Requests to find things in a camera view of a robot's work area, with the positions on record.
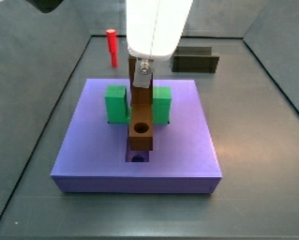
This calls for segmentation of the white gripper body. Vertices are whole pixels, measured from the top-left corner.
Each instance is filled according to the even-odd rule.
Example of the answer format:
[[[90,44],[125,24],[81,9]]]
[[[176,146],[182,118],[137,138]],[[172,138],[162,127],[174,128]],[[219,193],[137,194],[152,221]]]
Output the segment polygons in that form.
[[[192,0],[125,0],[129,54],[166,61],[181,37]]]

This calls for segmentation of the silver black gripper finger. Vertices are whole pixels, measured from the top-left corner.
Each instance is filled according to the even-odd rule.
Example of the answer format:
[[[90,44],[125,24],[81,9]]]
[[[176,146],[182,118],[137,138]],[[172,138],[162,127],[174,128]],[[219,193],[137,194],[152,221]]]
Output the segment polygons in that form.
[[[149,87],[150,74],[153,71],[153,61],[144,58],[137,58],[134,62],[134,72],[132,85],[140,88]]]

